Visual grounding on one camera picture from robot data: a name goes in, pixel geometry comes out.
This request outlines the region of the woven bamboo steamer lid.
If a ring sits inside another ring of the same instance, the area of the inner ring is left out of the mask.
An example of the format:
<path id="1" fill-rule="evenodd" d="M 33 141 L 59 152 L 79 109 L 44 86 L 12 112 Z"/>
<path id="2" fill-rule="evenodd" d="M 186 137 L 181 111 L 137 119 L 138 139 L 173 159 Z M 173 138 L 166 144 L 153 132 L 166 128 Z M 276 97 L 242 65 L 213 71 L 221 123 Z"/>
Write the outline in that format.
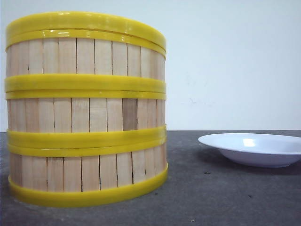
<path id="1" fill-rule="evenodd" d="M 166 54 L 166 39 L 139 21 L 103 13 L 58 11 L 21 17 L 6 28 L 6 46 L 34 39 L 102 39 L 142 46 Z"/>

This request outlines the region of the white plate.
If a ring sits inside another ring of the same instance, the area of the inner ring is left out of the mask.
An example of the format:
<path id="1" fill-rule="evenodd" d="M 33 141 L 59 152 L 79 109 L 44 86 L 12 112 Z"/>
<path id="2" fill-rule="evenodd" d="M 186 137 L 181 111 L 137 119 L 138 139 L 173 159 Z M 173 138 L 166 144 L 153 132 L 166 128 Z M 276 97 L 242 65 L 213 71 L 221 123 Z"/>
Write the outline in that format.
<path id="1" fill-rule="evenodd" d="M 219 149 L 233 162 L 263 168 L 281 168 L 301 159 L 301 138 L 256 133 L 221 133 L 198 138 L 201 144 Z"/>

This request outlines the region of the bamboo steamer basket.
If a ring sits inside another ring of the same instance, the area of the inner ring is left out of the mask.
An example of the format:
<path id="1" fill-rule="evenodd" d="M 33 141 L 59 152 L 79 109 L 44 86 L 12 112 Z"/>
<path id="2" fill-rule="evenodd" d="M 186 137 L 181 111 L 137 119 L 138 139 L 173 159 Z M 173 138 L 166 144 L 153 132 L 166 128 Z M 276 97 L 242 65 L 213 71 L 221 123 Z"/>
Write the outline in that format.
<path id="1" fill-rule="evenodd" d="M 8 105 L 8 144 L 15 153 L 124 152 L 166 141 L 164 100 L 18 98 Z"/>
<path id="2" fill-rule="evenodd" d="M 86 207 L 133 199 L 150 193 L 167 178 L 166 143 L 145 150 L 104 156 L 41 159 L 40 181 L 9 176 L 11 194 L 47 207 Z"/>
<path id="3" fill-rule="evenodd" d="M 166 39 L 151 27 L 124 31 L 8 26 L 6 98 L 165 98 L 166 84 L 158 78 L 162 66 L 151 65 L 154 78 L 117 72 L 112 48 L 95 54 L 99 40 L 145 48 L 160 61 L 166 58 Z"/>

